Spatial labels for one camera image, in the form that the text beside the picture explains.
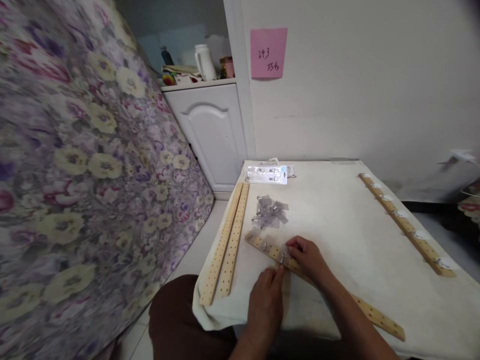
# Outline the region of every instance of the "white cabinet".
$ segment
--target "white cabinet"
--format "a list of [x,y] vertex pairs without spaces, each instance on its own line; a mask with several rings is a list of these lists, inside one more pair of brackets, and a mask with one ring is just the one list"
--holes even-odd
[[237,85],[165,92],[211,189],[233,191],[247,159]]

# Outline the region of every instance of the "pegboard strip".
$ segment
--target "pegboard strip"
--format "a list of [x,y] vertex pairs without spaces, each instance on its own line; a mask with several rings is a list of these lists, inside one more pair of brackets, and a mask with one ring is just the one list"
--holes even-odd
[[[250,233],[245,236],[245,240],[254,248],[267,255],[269,258],[275,260],[279,264],[282,264],[284,267],[298,275],[310,285],[316,287],[315,283],[308,276],[306,276],[302,270],[300,270],[298,261],[291,257],[287,251],[281,251],[279,247],[268,244],[261,237],[252,235]],[[365,302],[352,293],[350,295],[353,297],[358,307],[362,310],[372,324],[380,329],[385,330],[387,333],[396,337],[397,339],[403,342],[405,341],[405,331],[398,323],[390,319],[375,307],[371,306],[368,302]]]
[[447,278],[454,278],[457,276],[454,271],[446,269],[440,266],[437,263],[439,258],[438,253],[434,250],[430,244],[425,241],[418,239],[414,236],[416,229],[414,226],[404,217],[397,216],[398,209],[392,204],[391,201],[383,199],[384,193],[379,188],[375,188],[372,185],[374,181],[370,177],[365,177],[363,173],[358,174],[358,177],[363,181],[366,187],[370,192],[375,196],[378,202],[383,206],[387,213],[391,216],[393,221],[398,225],[398,227],[403,231],[406,237],[410,240],[413,246],[418,250],[418,252],[423,256],[425,261],[431,266],[431,268],[440,276]]
[[220,240],[215,250],[215,255],[208,271],[208,278],[203,285],[202,293],[200,296],[200,305],[208,306],[212,304],[215,296],[215,289],[217,288],[217,281],[219,279],[220,270],[222,269],[222,262],[225,256],[225,250],[227,249],[227,243],[229,242],[230,231],[232,230],[232,224],[234,223],[234,216],[239,203],[240,194],[242,192],[243,183],[239,182],[235,186],[235,190],[232,194],[232,200],[228,213],[226,215],[225,223],[220,234]]
[[249,197],[249,189],[250,184],[243,184],[240,201],[236,208],[235,221],[233,222],[230,240],[223,260],[219,283],[219,293],[222,298],[229,296],[232,289],[232,280],[234,278],[235,263],[239,249],[240,235],[242,233],[242,225],[244,223],[245,207],[247,206],[247,198]]

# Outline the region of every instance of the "white countertop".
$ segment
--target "white countertop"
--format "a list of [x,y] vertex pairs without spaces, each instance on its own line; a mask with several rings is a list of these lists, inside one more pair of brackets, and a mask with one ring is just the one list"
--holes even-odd
[[233,77],[233,78],[211,80],[211,81],[199,81],[199,82],[185,84],[185,85],[161,86],[160,90],[162,91],[162,93],[166,93],[169,91],[176,91],[176,90],[206,88],[210,86],[235,84],[236,82],[237,82],[237,79]]
[[[245,161],[243,170],[257,163]],[[273,236],[277,246],[294,235],[314,241],[332,272],[350,292],[403,327],[406,342],[376,328],[399,355],[479,359],[479,284],[463,269],[456,270],[454,278],[434,272],[358,178],[359,173],[371,173],[361,161],[280,164],[294,164],[297,177],[289,178],[287,185],[250,184],[231,293],[223,298],[217,293],[211,306],[200,306],[200,289],[208,275],[222,226],[213,241],[193,294],[192,310],[205,330],[245,324],[255,281],[261,271],[275,265],[243,240],[243,235],[253,227],[250,219],[256,212],[256,197],[270,195],[289,205],[288,223],[280,225],[280,229],[268,227],[262,236]],[[425,230],[395,194],[373,177],[383,186],[382,191],[393,198],[395,206],[407,212],[414,228]],[[448,257],[433,237],[428,242],[441,257]],[[285,274],[285,279],[282,328],[302,330],[314,337],[340,338],[321,294],[296,275]]]

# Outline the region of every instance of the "white wall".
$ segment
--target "white wall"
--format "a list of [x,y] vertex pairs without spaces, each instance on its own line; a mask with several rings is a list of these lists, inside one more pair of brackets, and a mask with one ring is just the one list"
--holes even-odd
[[229,35],[223,0],[117,0],[117,7],[157,71],[165,64],[161,46],[176,65],[195,65],[195,45],[205,36]]
[[250,79],[258,158],[363,160],[402,200],[440,201],[480,157],[480,16],[453,0],[241,0],[288,28],[283,78]]

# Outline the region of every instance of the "purple flower pattern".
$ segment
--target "purple flower pattern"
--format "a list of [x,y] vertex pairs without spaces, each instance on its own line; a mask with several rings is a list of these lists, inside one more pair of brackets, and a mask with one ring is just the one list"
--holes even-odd
[[212,192],[114,1],[0,0],[0,28],[0,358],[92,359]]

